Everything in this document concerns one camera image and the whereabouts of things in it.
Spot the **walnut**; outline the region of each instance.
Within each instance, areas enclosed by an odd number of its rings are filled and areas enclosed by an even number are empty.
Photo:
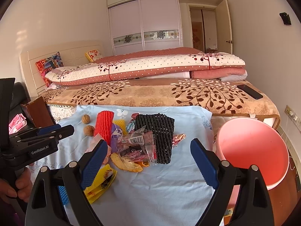
[[[82,123],[84,123],[84,124],[89,124],[90,123],[90,116],[88,116],[88,115],[83,115],[82,116]]]
[[[84,134],[86,136],[93,137],[95,128],[91,125],[87,125],[84,127]]]

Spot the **smartphone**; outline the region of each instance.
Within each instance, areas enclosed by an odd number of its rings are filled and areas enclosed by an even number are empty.
[[[239,89],[243,90],[244,92],[246,92],[247,94],[249,94],[254,99],[261,99],[261,98],[263,98],[263,96],[259,92],[255,91],[254,89],[248,87],[245,84],[238,85],[237,87]]]

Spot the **headboard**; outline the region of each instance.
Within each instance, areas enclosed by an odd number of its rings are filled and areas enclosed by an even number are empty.
[[[85,53],[97,49],[103,53],[103,47],[100,41],[83,40],[22,51],[20,54],[20,67],[29,96],[37,97],[41,95],[46,88],[45,82],[36,66],[36,62],[60,52],[64,66],[87,64],[89,60],[85,56]]]

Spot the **pink bucket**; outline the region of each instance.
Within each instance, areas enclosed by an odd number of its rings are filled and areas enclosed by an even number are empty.
[[[219,130],[216,155],[234,167],[259,167],[268,190],[285,177],[289,155],[285,142],[270,126],[251,118],[234,118]],[[234,186],[228,208],[235,206],[239,185]]]

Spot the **blue gripper pad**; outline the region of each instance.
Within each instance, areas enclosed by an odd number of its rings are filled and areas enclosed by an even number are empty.
[[[82,182],[80,183],[82,190],[85,190],[87,187],[92,185],[107,153],[108,145],[106,144],[106,141],[103,140],[94,155],[86,164],[85,168],[82,170]]]
[[[205,182],[217,189],[219,186],[219,181],[217,179],[217,171],[209,158],[205,153],[205,148],[200,147],[201,143],[198,143],[196,139],[192,140],[190,143],[190,152],[192,154],[195,163],[197,164],[201,174],[203,175]]]
[[[68,199],[68,195],[67,195],[65,186],[58,186],[58,189],[61,194],[61,199],[62,199],[63,205],[66,205],[69,202],[69,199]]]
[[[49,133],[49,132],[52,132],[56,129],[59,129],[61,128],[61,125],[60,124],[56,124],[56,125],[53,125],[53,126],[49,126],[49,127],[44,127],[44,128],[41,128],[39,131],[38,131],[38,136],[39,135],[44,135],[46,133]]]

